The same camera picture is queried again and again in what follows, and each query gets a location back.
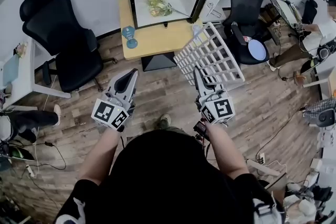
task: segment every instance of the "sneaker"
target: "sneaker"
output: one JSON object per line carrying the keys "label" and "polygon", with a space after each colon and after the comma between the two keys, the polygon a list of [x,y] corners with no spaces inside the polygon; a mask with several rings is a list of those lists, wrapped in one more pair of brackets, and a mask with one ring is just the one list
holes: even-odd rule
{"label": "sneaker", "polygon": [[275,70],[277,70],[278,68],[271,66],[271,64],[269,63],[269,60],[266,61],[266,63],[268,64],[269,68],[272,70],[272,72],[274,72]]}
{"label": "sneaker", "polygon": [[55,125],[59,125],[60,122],[61,122],[61,107],[59,105],[55,104],[55,106],[54,106],[54,112],[58,116],[58,122]]}
{"label": "sneaker", "polygon": [[158,123],[158,129],[165,129],[170,126],[172,119],[170,118],[169,114],[163,114],[160,118]]}

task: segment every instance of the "mesh office chair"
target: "mesh office chair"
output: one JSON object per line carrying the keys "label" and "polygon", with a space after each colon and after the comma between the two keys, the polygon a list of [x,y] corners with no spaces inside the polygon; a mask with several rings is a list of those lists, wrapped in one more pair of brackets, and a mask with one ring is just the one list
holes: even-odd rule
{"label": "mesh office chair", "polygon": [[20,18],[24,22],[23,32],[50,55],[57,55],[57,70],[50,70],[48,62],[43,65],[46,84],[51,84],[50,74],[57,74],[62,91],[71,92],[95,79],[103,69],[97,39],[92,30],[79,25],[71,0],[24,0]]}
{"label": "mesh office chair", "polygon": [[[278,42],[274,33],[258,19],[262,3],[263,0],[231,0],[230,16],[223,22],[225,42],[239,63],[255,65],[267,61],[269,53],[264,41],[272,38],[275,43]],[[266,50],[264,60],[257,60],[250,54],[243,36],[251,37],[263,44]]]}

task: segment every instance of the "wooden floor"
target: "wooden floor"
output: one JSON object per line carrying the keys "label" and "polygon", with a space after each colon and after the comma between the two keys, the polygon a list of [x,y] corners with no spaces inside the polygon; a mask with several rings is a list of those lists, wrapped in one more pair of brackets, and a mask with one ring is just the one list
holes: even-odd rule
{"label": "wooden floor", "polygon": [[[294,39],[287,37],[284,28],[282,36],[280,39],[282,50],[285,50],[290,46],[288,42]],[[192,128],[200,119],[194,104],[196,91],[185,81],[178,69],[142,72],[141,61],[124,60],[120,34],[105,38],[100,43],[99,50],[103,58],[115,57],[119,60],[117,65],[106,64],[103,72],[99,74],[98,80],[104,87],[122,70],[138,68],[140,71],[135,112],[123,136],[131,137],[152,130],[154,123],[163,113],[171,115],[172,125],[194,134]],[[270,53],[279,50],[272,41],[268,41],[267,46]],[[281,68],[281,75],[292,77],[292,72],[298,70],[303,62],[287,64]],[[229,92],[234,98],[236,116],[229,122],[228,134],[234,139],[245,158],[255,159],[260,147],[291,119],[262,152],[266,155],[266,163],[278,160],[282,164],[287,164],[291,179],[296,181],[305,179],[311,160],[317,153],[318,130],[308,127],[301,112],[297,111],[305,104],[318,100],[318,88],[298,87],[292,79],[284,82],[266,63],[242,66],[242,70],[246,83]],[[59,89],[57,80],[54,88]],[[67,168],[56,170],[43,166],[34,181],[56,202],[58,208],[69,196],[85,155],[104,130],[90,117],[93,104],[98,97],[100,93],[91,82],[79,92],[73,92],[71,99],[52,96],[48,98],[47,111],[52,111],[56,103],[61,106],[61,125],[39,130],[38,143],[44,141],[54,143],[65,158]],[[42,110],[46,98],[44,94],[31,94],[22,100],[21,104],[38,106]],[[34,153],[34,148],[27,147],[27,149]],[[38,145],[36,153],[40,164],[49,163],[59,168],[64,166],[55,148]],[[216,165],[212,150],[208,159]],[[46,194],[33,184],[27,173],[21,179],[24,166],[24,163],[15,161],[13,169],[0,174],[2,190],[27,214],[44,223],[51,223],[58,209]],[[277,170],[285,169],[284,166],[275,163],[270,167]]]}

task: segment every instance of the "food item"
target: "food item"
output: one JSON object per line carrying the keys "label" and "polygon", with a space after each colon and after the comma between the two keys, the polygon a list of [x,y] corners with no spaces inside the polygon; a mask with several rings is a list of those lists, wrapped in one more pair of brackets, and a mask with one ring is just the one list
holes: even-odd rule
{"label": "food item", "polygon": [[168,16],[173,13],[171,5],[166,0],[147,0],[147,4],[153,17]]}

